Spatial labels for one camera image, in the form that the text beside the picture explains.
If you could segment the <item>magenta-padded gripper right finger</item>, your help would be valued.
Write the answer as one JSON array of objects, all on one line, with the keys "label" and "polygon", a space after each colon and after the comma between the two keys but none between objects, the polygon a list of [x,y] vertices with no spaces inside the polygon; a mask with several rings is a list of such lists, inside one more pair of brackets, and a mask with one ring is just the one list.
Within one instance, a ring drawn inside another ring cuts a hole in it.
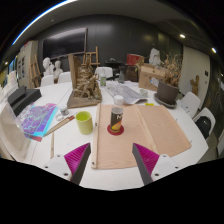
[{"label": "magenta-padded gripper right finger", "polygon": [[158,155],[150,149],[133,144],[132,153],[135,157],[142,181],[145,185],[170,175],[180,169],[167,154]]}]

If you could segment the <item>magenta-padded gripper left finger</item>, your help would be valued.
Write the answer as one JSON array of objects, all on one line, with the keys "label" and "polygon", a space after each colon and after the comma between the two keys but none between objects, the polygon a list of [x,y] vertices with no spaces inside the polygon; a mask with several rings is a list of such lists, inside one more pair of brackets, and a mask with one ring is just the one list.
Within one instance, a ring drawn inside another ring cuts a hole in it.
[{"label": "magenta-padded gripper left finger", "polygon": [[62,155],[51,158],[43,169],[65,180],[79,185],[91,152],[91,145],[86,143]]}]

